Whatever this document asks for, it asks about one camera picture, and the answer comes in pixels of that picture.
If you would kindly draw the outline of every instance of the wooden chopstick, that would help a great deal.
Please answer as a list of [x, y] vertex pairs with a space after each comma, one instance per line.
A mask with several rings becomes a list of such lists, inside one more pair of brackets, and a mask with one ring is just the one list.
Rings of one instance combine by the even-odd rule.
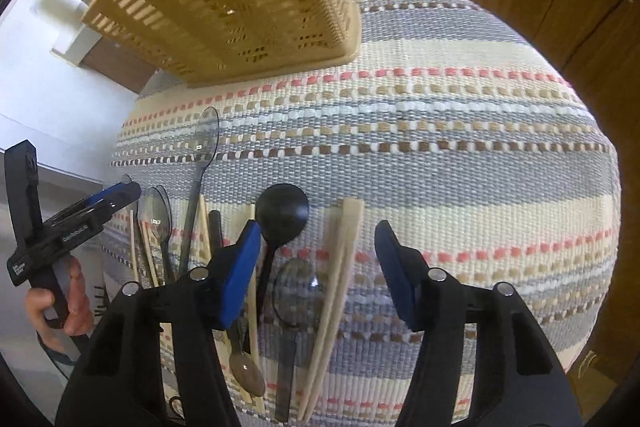
[[[249, 205], [249, 219], [255, 219], [255, 205]], [[254, 272], [251, 275], [251, 279], [249, 280], [249, 288], [246, 293], [247, 299], [247, 318], [249, 329], [249, 345], [251, 347], [251, 359], [254, 361], [257, 367], [260, 367], [260, 353], [258, 352], [258, 311], [256, 304], [256, 291], [257, 291], [257, 283], [256, 283], [256, 270], [254, 266]], [[264, 408], [264, 398], [261, 396], [254, 397], [255, 408], [258, 413], [266, 414], [266, 409]]]
[[205, 258], [203, 261], [208, 263], [211, 261], [211, 249], [209, 247], [209, 222], [207, 221], [207, 203], [204, 200], [204, 194], [200, 195], [200, 231], [202, 232], [202, 240], [204, 241], [203, 251]]
[[145, 255], [149, 260], [149, 270], [151, 270], [151, 280], [154, 286], [159, 286], [158, 283], [158, 274], [156, 273], [156, 264], [154, 263], [154, 256], [151, 254], [151, 245], [149, 244], [149, 231], [147, 230], [146, 223], [142, 222], [142, 227], [140, 227], [140, 232], [142, 232], [142, 240], [145, 243]]
[[324, 294], [320, 326], [314, 341], [311, 364], [306, 373], [305, 387], [298, 406], [299, 421], [309, 421], [320, 396], [324, 375], [334, 349], [334, 340], [342, 320], [347, 288], [351, 282], [356, 242], [360, 238], [363, 214], [364, 201], [344, 198], [335, 258], [330, 268], [329, 286]]
[[140, 275], [138, 274], [138, 260], [136, 259], [136, 235], [133, 230], [133, 222], [136, 219], [133, 216], [133, 210], [129, 211], [129, 238], [131, 240], [131, 267], [133, 269], [133, 277], [137, 282], [140, 282]]

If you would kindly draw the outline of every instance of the blue gripper pad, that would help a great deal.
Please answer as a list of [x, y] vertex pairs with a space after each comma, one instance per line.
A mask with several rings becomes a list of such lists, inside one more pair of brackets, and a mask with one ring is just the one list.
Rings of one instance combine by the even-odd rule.
[[427, 276], [429, 266], [419, 251], [400, 244], [386, 220], [376, 226], [374, 245], [398, 317], [415, 331], [418, 327], [415, 305], [420, 282]]
[[228, 330], [242, 310], [261, 245], [260, 226], [254, 220], [249, 220], [236, 244], [212, 253], [208, 267], [210, 277], [219, 284], [220, 307], [216, 322], [222, 330]]

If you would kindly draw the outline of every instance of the white wall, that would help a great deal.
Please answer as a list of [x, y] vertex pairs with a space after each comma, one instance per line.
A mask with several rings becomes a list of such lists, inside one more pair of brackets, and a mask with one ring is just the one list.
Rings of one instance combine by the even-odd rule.
[[101, 182], [136, 95], [50, 50], [78, 0], [13, 0], [0, 16], [0, 151], [29, 139], [38, 163]]

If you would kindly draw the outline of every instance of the black plastic spoon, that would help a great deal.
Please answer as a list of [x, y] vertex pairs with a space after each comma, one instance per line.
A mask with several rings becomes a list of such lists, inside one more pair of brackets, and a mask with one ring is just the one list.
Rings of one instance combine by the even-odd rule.
[[193, 223], [196, 219], [198, 202], [200, 201], [200, 189], [202, 187], [202, 177], [209, 167], [218, 148], [218, 138], [220, 137], [220, 121], [218, 112], [214, 107], [207, 107], [196, 125], [194, 136], [190, 139], [191, 152], [194, 156], [196, 166], [195, 177], [191, 182], [189, 191], [189, 204], [187, 206], [187, 216], [184, 220], [184, 233], [180, 244], [180, 261], [178, 263], [178, 277], [182, 277], [189, 270], [189, 255], [191, 253], [191, 234], [193, 233]]
[[[271, 266], [276, 250], [300, 235], [309, 219], [309, 200], [301, 188], [279, 183], [267, 188], [255, 203], [255, 220], [267, 242], [267, 252], [256, 291], [256, 312], [260, 324], [264, 297], [269, 285]], [[242, 349], [251, 352], [249, 335], [245, 333]]]

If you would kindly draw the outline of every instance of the chopsticks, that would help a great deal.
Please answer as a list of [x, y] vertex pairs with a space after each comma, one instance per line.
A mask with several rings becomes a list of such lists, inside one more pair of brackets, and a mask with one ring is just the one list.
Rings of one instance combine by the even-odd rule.
[[209, 242], [209, 223], [207, 222], [207, 203], [204, 200], [204, 194], [200, 195], [200, 231], [202, 232], [202, 241], [204, 243], [204, 262], [211, 261], [211, 249]]
[[[249, 219], [255, 219], [255, 205], [249, 205]], [[249, 288], [246, 293], [247, 300], [247, 328], [249, 330], [249, 345], [251, 347], [251, 359], [254, 361], [257, 367], [260, 367], [260, 353], [258, 352], [258, 311], [257, 311], [257, 303], [256, 303], [256, 292], [257, 292], [257, 282], [256, 282], [256, 269], [254, 266], [254, 272], [251, 275], [251, 279], [249, 281]], [[264, 408], [264, 398], [261, 396], [254, 397], [255, 408], [258, 413], [266, 414], [266, 409]]]
[[299, 421], [309, 421], [320, 396], [324, 375], [334, 349], [334, 340], [342, 320], [347, 288], [351, 282], [356, 242], [360, 238], [363, 214], [364, 201], [344, 198], [342, 219], [331, 263], [329, 284], [324, 295], [320, 326], [314, 341], [311, 364], [306, 373], [305, 387], [298, 406]]
[[142, 223], [142, 227], [140, 227], [142, 232], [142, 240], [144, 242], [145, 255], [149, 261], [149, 270], [151, 270], [150, 277], [154, 286], [159, 286], [158, 283], [158, 274], [156, 273], [156, 264], [154, 263], [154, 257], [151, 255], [151, 245], [149, 243], [149, 231], [147, 230], [146, 223]]
[[[213, 214], [214, 212], [217, 213], [210, 216], [209, 214], [207, 214], [207, 205], [204, 199], [204, 195], [200, 195], [200, 226], [202, 229], [202, 235], [203, 235], [203, 240], [204, 240], [204, 251], [205, 254], [208, 259], [208, 261], [211, 260], [211, 250], [212, 249], [216, 249], [216, 248], [221, 248], [223, 246], [223, 242], [222, 242], [222, 227], [220, 227], [220, 213], [212, 210], [211, 214]], [[249, 207], [249, 217], [248, 219], [254, 219], [255, 216], [255, 205], [252, 204]], [[215, 227], [217, 228], [217, 230], [214, 230], [212, 228], [212, 230], [209, 230], [209, 224], [215, 223]], [[260, 367], [260, 358], [258, 356], [258, 329], [257, 329], [257, 313], [255, 310], [255, 268], [254, 268], [254, 273], [252, 274], [252, 278], [251, 278], [251, 282], [249, 283], [249, 290], [248, 290], [248, 299], [249, 299], [249, 324], [248, 324], [248, 328], [249, 328], [249, 338], [252, 342], [252, 353], [251, 353], [251, 357], [252, 360], [256, 363], [257, 367]], [[251, 312], [251, 308], [252, 308], [252, 303], [253, 303], [253, 317], [252, 317], [252, 312]], [[225, 343], [226, 349], [229, 353], [229, 355], [231, 354], [231, 342], [229, 341], [229, 337], [228, 334], [226, 333], [226, 331], [223, 331], [223, 341]], [[240, 396], [242, 398], [242, 400], [245, 403], [253, 403], [257, 412], [261, 413], [261, 414], [265, 414], [266, 413], [266, 409], [264, 408], [264, 398], [261, 396], [251, 396], [241, 385], [238, 384], [238, 389], [240, 391]]]
[[136, 282], [140, 282], [140, 275], [138, 273], [138, 260], [136, 259], [136, 234], [134, 233], [133, 223], [136, 218], [133, 215], [133, 210], [129, 211], [129, 238], [131, 240], [131, 267], [133, 270], [133, 277]]

